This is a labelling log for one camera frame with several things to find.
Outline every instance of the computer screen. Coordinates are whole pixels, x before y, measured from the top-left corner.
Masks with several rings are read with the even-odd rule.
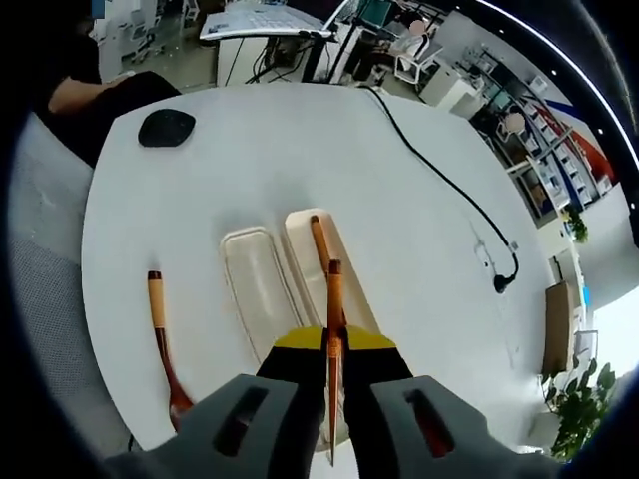
[[[308,13],[312,17],[327,21],[343,0],[289,0],[287,5]]]

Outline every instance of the wooden spoon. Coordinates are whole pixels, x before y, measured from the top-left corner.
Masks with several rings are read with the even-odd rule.
[[[164,371],[169,381],[169,416],[176,432],[180,428],[180,417],[193,407],[193,401],[184,392],[178,381],[171,359],[169,357],[169,344],[167,341],[166,320],[164,314],[164,290],[162,284],[162,274],[159,271],[149,271],[149,301],[151,302],[151,318],[156,332],[156,341]]]

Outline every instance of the ceiling light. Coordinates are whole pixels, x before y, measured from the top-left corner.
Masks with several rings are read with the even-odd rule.
[[[506,12],[505,10],[491,3],[486,2],[485,0],[475,0],[475,1],[478,3],[481,3],[482,5],[485,5],[488,8],[491,8],[495,12],[499,12],[504,17],[509,18],[520,27],[528,30],[539,40],[541,40],[543,43],[548,45],[557,55],[559,55],[568,65],[570,65],[570,67],[577,73],[577,75],[579,75],[583,79],[583,81],[586,82],[586,85],[588,85],[590,90],[592,90],[592,92],[595,94],[599,102],[601,102],[601,105],[603,105],[603,107],[606,109],[606,111],[612,118],[613,122],[615,123],[615,126],[617,127],[617,130],[619,130],[619,133],[621,134],[621,138],[623,138],[623,141],[626,144],[626,147],[628,147],[628,151],[630,152],[630,155],[632,156],[633,160],[635,161],[635,164],[637,165],[637,168],[639,169],[639,157],[637,156],[637,153],[635,152],[632,146],[630,137],[628,137],[628,134],[624,130],[623,125],[621,125],[621,121],[619,120],[617,115],[615,115],[614,110],[612,109],[612,107],[610,106],[606,98],[603,96],[603,94],[599,90],[597,90],[597,87],[595,87],[595,84],[592,82],[592,80],[590,80],[590,78],[586,76],[583,70],[581,70],[581,68],[579,68],[579,66],[568,55],[566,55],[561,49],[559,49],[559,47],[557,47],[554,43],[552,43],[550,40],[548,40],[546,37],[544,37],[541,33],[539,33],[537,30],[532,28],[527,23],[519,20],[517,17]]]

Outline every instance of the white round table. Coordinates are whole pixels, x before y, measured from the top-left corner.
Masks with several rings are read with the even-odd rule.
[[[147,271],[163,273],[172,359],[186,391],[201,400],[259,366],[225,284],[220,240],[261,226],[281,253],[286,216],[313,207],[332,214],[379,327],[412,372],[434,376],[482,410],[498,438],[516,434],[530,412],[518,391],[530,392],[541,364],[543,291],[551,283],[532,219],[465,120],[384,98],[415,146],[518,243],[517,281],[495,293],[478,251],[485,241],[497,270],[511,274],[508,250],[410,153],[370,92],[225,88],[131,112],[115,122],[95,172],[82,282],[100,370],[143,448],[174,434]],[[145,149],[138,130],[161,107],[195,116],[195,131],[178,148]],[[351,446],[342,447],[352,462]]]

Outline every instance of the person's arm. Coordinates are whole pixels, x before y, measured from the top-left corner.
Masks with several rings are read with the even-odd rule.
[[[372,51],[376,53],[386,53],[389,47],[390,47],[390,42],[386,40],[381,40],[377,42],[377,44],[372,48]]]
[[[104,85],[95,85],[67,77],[51,95],[48,104],[49,111],[60,115],[76,113],[93,102],[98,95],[119,85],[126,79],[127,77],[123,77]]]

